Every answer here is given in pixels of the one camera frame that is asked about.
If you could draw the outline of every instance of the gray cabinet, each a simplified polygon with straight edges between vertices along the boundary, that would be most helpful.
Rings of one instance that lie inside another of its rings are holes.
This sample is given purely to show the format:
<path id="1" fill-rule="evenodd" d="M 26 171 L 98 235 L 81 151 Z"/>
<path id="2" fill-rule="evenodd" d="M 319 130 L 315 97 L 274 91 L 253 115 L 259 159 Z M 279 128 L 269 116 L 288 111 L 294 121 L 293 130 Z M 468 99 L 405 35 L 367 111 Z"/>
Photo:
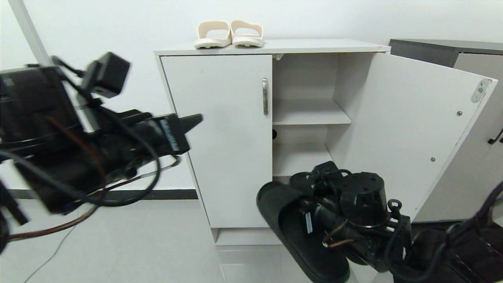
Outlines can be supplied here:
<path id="1" fill-rule="evenodd" d="M 503 80 L 503 43 L 392 39 L 390 45 L 394 55 Z M 473 123 L 414 221 L 469 218 L 503 179 L 503 138 L 498 136 L 503 128 L 503 84 L 496 86 Z"/>

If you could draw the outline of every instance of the black slipper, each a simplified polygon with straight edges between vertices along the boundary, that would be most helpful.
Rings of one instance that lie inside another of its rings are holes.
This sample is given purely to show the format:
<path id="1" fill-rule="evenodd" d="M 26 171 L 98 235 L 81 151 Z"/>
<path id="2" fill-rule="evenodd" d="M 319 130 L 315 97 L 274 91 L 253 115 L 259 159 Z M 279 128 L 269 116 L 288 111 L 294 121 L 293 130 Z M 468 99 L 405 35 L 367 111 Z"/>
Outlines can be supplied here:
<path id="1" fill-rule="evenodd" d="M 276 236 L 314 283 L 343 283 L 349 279 L 349 264 L 338 248 L 322 245 L 323 233 L 306 236 L 299 200 L 306 195 L 279 182 L 265 184 L 257 194 L 257 206 Z"/>

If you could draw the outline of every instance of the metal door handle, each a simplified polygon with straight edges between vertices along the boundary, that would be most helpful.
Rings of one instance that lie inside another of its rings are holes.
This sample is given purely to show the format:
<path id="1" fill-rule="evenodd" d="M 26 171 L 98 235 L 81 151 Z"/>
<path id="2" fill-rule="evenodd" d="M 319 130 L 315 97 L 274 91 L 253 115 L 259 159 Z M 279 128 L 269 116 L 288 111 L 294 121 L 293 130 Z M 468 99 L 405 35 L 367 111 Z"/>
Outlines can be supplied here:
<path id="1" fill-rule="evenodd" d="M 269 114 L 269 103 L 267 101 L 267 88 L 268 88 L 268 82 L 266 78 L 262 79 L 262 102 L 264 103 L 264 116 L 267 116 Z"/>
<path id="2" fill-rule="evenodd" d="M 499 132 L 498 136 L 497 136 L 495 139 L 492 139 L 492 138 L 491 138 L 491 139 L 490 139 L 490 140 L 488 140 L 487 142 L 488 142 L 490 145 L 493 145 L 493 144 L 495 144 L 495 143 L 498 141 L 498 139 L 499 139 L 502 135 L 503 135 L 503 128 L 501 129 L 501 131 Z"/>

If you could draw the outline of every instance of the white shoe cabinet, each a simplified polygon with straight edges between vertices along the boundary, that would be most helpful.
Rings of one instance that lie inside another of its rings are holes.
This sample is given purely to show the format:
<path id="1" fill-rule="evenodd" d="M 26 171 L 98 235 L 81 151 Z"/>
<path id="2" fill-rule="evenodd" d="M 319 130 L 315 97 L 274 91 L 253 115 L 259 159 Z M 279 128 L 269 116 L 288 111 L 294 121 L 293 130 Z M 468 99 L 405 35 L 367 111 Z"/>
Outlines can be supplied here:
<path id="1" fill-rule="evenodd" d="M 279 243 L 258 190 L 329 160 L 379 174 L 415 217 L 497 80 L 389 51 L 350 39 L 155 51 L 172 110 L 204 115 L 186 158 L 217 245 Z"/>

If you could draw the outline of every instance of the tiled floor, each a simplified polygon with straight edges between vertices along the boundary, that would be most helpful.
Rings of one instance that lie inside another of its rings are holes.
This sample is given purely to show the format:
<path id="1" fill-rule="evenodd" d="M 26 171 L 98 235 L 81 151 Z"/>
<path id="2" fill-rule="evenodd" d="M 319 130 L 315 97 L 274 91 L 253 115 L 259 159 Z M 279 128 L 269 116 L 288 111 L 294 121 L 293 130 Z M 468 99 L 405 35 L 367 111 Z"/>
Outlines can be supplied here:
<path id="1" fill-rule="evenodd" d="M 74 218 L 49 216 L 22 200 L 32 219 L 15 232 Z M 10 243 L 0 257 L 0 282 L 22 283 L 47 260 L 67 232 Z M 390 282 L 389 274 L 352 264 L 349 282 Z M 66 239 L 29 283 L 308 283 L 283 246 L 216 248 L 197 200 L 147 200 L 102 208 Z"/>

